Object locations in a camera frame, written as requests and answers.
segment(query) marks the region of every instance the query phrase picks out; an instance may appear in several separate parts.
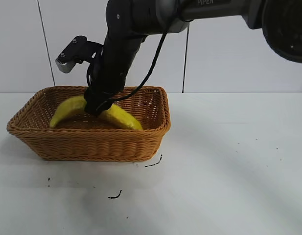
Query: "basket rim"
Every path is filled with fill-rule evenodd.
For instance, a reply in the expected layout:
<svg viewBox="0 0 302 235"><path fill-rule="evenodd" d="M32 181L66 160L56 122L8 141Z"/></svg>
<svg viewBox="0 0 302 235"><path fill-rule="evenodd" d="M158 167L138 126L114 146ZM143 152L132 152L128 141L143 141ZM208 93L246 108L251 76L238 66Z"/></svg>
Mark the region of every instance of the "basket rim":
<svg viewBox="0 0 302 235"><path fill-rule="evenodd" d="M15 123L17 123L17 120L22 118L25 115L25 110L30 108L33 105L34 100L38 99L43 93L45 93L48 90L61 90L61 89L66 89L66 90L79 90L79 89L85 89L86 87L84 86L54 86L54 87L47 87L42 90L39 90L34 94L32 98L10 119L10 121L7 124L7 130L10 134L20 134L20 135L26 135L30 136L36 135L37 133L43 133L43 137L45 137L45 134L50 134L54 135L55 133L58 134L64 134L64 133L70 133L70 134L100 134L104 135L106 134L117 134L119 135L128 135L132 134L133 132L135 133L145 133L148 135L157 134L159 132L163 132L163 135L168 132L170 129L171 123L170 123L170 113L169 113L169 106L168 106L168 98L165 90L162 87L153 87L153 86L145 86L142 87L140 91L145 91L145 90L157 90L160 91L161 93L161 102L162 105L165 107L164 109L164 114L163 114L163 122L162 124L156 128L156 129L148 129L148 130L126 130L126 129L68 129L68 128L60 128L60 129L52 129L52 128L21 128L18 127ZM135 87L126 87L125 89L134 89Z"/></svg>

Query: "wicker basket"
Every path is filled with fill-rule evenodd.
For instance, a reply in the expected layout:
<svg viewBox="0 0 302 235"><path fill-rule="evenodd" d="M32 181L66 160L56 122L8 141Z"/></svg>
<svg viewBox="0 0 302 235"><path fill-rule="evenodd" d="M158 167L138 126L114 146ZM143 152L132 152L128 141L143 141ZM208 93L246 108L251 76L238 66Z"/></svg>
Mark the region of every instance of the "wicker basket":
<svg viewBox="0 0 302 235"><path fill-rule="evenodd" d="M131 98L116 103L135 116L144 130L117 129L99 118L76 115L50 129L57 106L85 87L51 87L37 92L9 121L10 134L25 142L45 160L138 162L157 152L170 129L167 95L160 87L143 87ZM134 88L124 90L121 96Z"/></svg>

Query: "black speck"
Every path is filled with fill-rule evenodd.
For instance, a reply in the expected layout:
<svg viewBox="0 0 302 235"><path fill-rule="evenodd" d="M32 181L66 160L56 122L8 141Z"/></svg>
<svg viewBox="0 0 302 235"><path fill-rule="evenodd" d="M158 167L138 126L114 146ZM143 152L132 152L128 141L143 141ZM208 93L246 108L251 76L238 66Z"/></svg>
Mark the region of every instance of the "black speck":
<svg viewBox="0 0 302 235"><path fill-rule="evenodd" d="M152 165L146 165L145 167L149 167L149 166L155 166L155 165L157 165L157 164L159 164L160 162L161 162L161 160L162 160L162 155L161 155L161 158L160 158L160 160L159 160L159 162L158 163L155 163L155 164L152 164Z"/></svg>
<svg viewBox="0 0 302 235"><path fill-rule="evenodd" d="M108 198L109 199L117 199L117 198L119 198L119 196L121 195L121 193L122 193L122 190L119 192L118 196L116 196L116 197L108 197Z"/></svg>

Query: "white wall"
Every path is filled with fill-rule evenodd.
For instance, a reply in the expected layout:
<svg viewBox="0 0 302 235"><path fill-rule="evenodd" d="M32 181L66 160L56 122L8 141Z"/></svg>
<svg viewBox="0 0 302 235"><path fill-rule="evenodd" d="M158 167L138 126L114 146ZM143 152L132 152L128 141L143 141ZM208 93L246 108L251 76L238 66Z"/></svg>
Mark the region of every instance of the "white wall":
<svg viewBox="0 0 302 235"><path fill-rule="evenodd" d="M70 74L55 59L77 35L103 42L108 0L39 0L56 85L86 85L87 63ZM127 86L145 77L160 36L142 44ZM169 35L148 85L181 92L186 32ZM35 92L53 79L36 0L0 0L0 92ZM241 17L191 23L185 92L302 92L302 64L276 55L261 30L249 30Z"/></svg>
<svg viewBox="0 0 302 235"><path fill-rule="evenodd" d="M46 39L56 85L86 85L88 64L77 65L69 74L59 72L55 59L77 35L103 43L107 32L105 8L107 0L40 0ZM150 36L127 76L127 86L137 86L147 74L160 36ZM184 74L186 32L169 35L158 64L147 85L162 86L168 92L181 92Z"/></svg>
<svg viewBox="0 0 302 235"><path fill-rule="evenodd" d="M302 92L302 64L275 54L240 16L190 25L185 92Z"/></svg>
<svg viewBox="0 0 302 235"><path fill-rule="evenodd" d="M0 0L0 92L52 86L36 0Z"/></svg>

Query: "black cable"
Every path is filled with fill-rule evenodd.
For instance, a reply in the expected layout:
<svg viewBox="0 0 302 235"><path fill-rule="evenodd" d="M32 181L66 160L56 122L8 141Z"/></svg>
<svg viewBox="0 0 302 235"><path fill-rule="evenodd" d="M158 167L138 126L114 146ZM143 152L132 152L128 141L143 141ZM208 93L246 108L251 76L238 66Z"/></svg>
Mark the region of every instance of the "black cable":
<svg viewBox="0 0 302 235"><path fill-rule="evenodd" d="M142 80L141 84L134 91L132 91L130 94L125 95L125 96L120 97L120 98L110 98L109 101L116 102L116 101L121 101L121 100L124 100L124 99L128 99L131 96L133 96L134 94L136 94L144 86L144 84L148 81L148 79L150 78L150 76L151 76L151 74L152 74L152 72L154 70L154 67L155 67L157 59L158 59L158 57L160 55L161 49L163 47L165 38L166 38L166 36L167 36L167 34L169 32L170 27L172 26L173 22L177 18L181 17L181 13L183 12L183 10L186 9L190 5L190 3L193 2L193 1L194 0L185 0L185 1L183 1L180 4L180 6L178 7L176 13L168 21L167 27L166 27L165 31L163 32L162 37L161 37L160 42L159 42L159 45L158 45L158 47L156 49L156 52L155 52L155 55L154 55L154 58L153 58L153 61L152 61L152 65L151 65L151 67L149 69L149 72L147 73L146 77Z"/></svg>

